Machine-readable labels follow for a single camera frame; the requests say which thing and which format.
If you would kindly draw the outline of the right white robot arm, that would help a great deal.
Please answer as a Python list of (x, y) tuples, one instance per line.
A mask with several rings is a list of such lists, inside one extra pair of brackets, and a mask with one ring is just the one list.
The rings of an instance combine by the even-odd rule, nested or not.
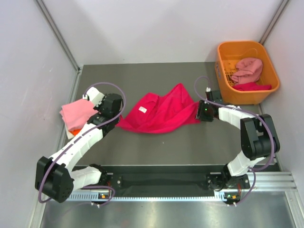
[(276, 128), (268, 114), (257, 115), (238, 106), (200, 100), (196, 118), (202, 122), (212, 122), (217, 118), (240, 130), (241, 152), (221, 171), (225, 188), (237, 185), (250, 168), (266, 157), (271, 163), (280, 150)]

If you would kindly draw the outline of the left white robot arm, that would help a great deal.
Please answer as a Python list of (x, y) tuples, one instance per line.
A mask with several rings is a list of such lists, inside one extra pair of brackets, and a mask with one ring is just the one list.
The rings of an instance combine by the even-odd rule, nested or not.
[(93, 103), (96, 114), (89, 118), (82, 130), (61, 150), (48, 158), (43, 156), (37, 162), (35, 188), (41, 203), (45, 203), (42, 195), (62, 203), (75, 190), (89, 185), (97, 188), (107, 185), (108, 177), (101, 166), (91, 164), (80, 170), (74, 170), (74, 167), (93, 145), (118, 124), (124, 109), (125, 95), (86, 92), (83, 100)]

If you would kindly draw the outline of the magenta t-shirt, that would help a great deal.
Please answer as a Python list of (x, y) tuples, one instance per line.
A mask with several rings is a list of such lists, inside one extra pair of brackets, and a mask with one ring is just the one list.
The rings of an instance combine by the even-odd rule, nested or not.
[(116, 126), (134, 133), (170, 133), (184, 125), (198, 124), (198, 106), (179, 83), (164, 96), (147, 93)]

